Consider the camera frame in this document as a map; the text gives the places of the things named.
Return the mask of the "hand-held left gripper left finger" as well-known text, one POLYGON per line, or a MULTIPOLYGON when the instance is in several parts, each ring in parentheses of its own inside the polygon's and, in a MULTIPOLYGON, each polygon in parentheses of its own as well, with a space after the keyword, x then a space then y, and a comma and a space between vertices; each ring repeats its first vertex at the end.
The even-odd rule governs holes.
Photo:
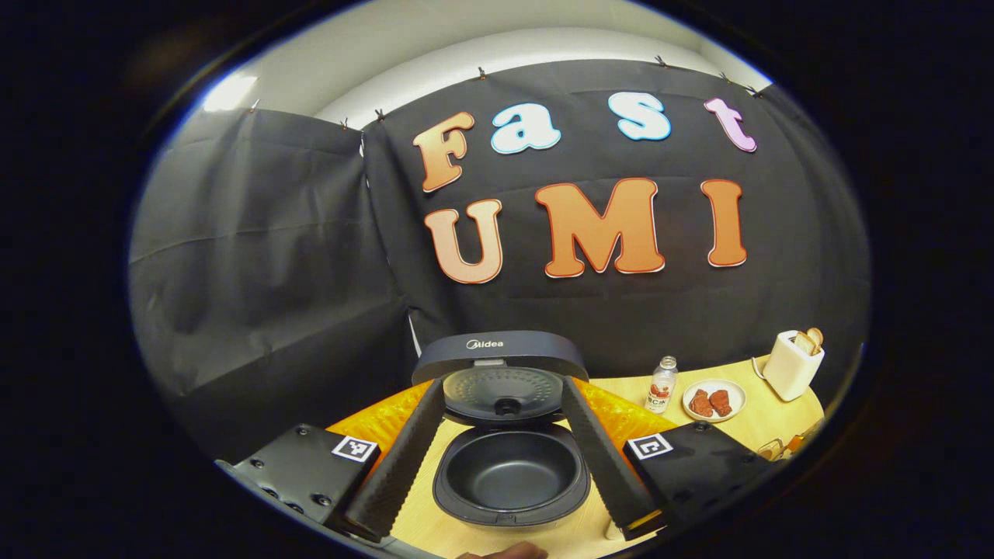
POLYGON ((302 422, 217 466, 294 516, 377 543, 390 535, 444 411, 443 382, 429 380, 328 428, 302 422))

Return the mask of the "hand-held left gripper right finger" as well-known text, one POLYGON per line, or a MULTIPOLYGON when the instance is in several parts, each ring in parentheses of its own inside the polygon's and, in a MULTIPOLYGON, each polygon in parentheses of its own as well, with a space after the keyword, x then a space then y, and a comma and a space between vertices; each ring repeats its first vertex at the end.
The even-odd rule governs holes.
POLYGON ((561 409, 612 523, 632 540, 679 534, 719 516, 777 471, 710 422, 673 429, 610 429, 596 397, 617 396, 575 377, 562 381, 561 409))

